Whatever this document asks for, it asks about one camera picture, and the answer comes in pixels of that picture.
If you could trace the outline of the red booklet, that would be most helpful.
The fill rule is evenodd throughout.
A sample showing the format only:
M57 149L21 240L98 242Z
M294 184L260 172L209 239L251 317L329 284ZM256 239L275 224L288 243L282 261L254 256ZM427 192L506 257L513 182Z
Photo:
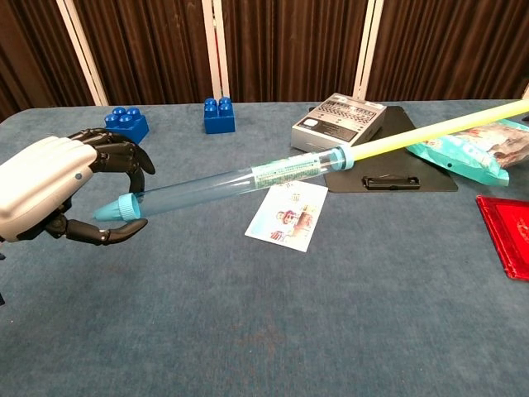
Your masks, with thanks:
M529 201L476 197L507 277L529 282Z

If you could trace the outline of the blue felt table cloth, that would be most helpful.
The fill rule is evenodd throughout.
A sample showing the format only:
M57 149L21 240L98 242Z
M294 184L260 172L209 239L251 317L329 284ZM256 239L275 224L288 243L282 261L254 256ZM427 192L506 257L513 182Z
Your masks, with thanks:
M0 397L529 397L529 283L477 195L329 194L306 252L248 238L263 192L127 242L42 234L0 261Z

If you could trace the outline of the black clipboard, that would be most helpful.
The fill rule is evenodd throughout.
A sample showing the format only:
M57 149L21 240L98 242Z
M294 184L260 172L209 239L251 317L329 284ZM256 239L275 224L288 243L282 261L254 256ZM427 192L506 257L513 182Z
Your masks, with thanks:
M386 107L383 124L369 141L414 128L401 107ZM447 172L419 159L406 149L356 161L352 169L326 175L325 181L333 193L374 193L390 189L417 192L457 190Z

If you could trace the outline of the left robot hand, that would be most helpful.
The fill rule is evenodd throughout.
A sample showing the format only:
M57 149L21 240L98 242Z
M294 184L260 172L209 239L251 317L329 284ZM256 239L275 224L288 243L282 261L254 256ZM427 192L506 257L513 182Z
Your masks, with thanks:
M117 229L68 219L71 198L96 173L124 173L132 193L155 173L147 153L133 140L104 128L41 139L0 165L0 243L54 238L111 245L124 242L146 224L144 218Z

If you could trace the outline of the dark brown pleated curtain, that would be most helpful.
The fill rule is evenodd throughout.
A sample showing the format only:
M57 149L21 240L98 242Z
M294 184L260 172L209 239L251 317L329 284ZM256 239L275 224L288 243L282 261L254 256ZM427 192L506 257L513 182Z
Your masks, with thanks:
M351 93L369 0L221 0L237 102ZM73 0L111 105L213 93L201 0ZM383 0L365 82L374 101L529 91L529 0ZM57 0L0 0L0 122L94 100Z

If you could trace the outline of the clear tube with blue cap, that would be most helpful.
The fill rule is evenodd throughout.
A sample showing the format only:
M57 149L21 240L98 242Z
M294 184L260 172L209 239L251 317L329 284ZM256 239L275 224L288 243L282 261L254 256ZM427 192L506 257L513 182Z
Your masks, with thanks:
M93 217L102 222L132 222L159 213L267 189L277 184L348 170L354 162L351 149L342 145L145 192L123 194L117 200L97 209Z

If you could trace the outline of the teal snack packet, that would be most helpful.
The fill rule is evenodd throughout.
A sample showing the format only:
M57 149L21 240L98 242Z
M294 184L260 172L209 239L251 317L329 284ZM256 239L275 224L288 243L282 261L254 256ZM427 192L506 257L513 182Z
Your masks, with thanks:
M507 168L529 160L529 126L503 119L420 142L407 150L481 184L506 187L510 180Z

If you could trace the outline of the white grey cardboard box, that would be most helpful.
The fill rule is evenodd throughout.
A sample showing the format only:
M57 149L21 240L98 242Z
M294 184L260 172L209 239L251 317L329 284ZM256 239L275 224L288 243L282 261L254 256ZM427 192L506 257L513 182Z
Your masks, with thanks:
M381 128L387 107L334 93L292 126L291 146L323 151L369 141Z

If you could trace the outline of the long yellow plastic tube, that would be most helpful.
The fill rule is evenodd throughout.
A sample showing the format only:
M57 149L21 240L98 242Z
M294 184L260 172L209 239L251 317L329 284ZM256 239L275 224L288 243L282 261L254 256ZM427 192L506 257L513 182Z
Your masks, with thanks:
M352 159L356 162L423 141L435 139L439 136L449 135L472 127L489 124L500 119L513 117L525 112L529 112L529 99L517 100L495 108L485 109L483 111L474 112L429 126L420 127L408 132L381 138L376 141L370 141L358 146L345 148L344 153L347 155L347 159Z

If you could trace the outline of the blue building block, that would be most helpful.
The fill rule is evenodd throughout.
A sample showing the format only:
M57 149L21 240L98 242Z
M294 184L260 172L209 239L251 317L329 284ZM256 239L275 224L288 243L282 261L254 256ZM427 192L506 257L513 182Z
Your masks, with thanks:
M136 107L114 108L105 116L104 122L107 130L121 134L136 144L140 144L149 132L145 115Z
M203 123L207 134L236 131L234 108L229 97L207 98L204 101Z

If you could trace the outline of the white screen frame post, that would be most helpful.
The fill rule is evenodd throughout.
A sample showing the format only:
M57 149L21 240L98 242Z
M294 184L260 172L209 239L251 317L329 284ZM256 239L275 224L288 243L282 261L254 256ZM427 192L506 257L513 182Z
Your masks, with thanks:
M366 99L383 9L384 0L368 0L352 94L356 99Z
M55 0L96 106L109 102L73 0Z
M202 8L213 97L230 97L222 0L202 0Z

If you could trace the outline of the white picture card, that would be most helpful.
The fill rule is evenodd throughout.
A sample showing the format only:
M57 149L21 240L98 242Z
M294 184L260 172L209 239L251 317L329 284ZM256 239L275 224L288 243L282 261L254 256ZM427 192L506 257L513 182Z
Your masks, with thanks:
M245 235L307 251L327 193L324 186L302 181L270 187Z

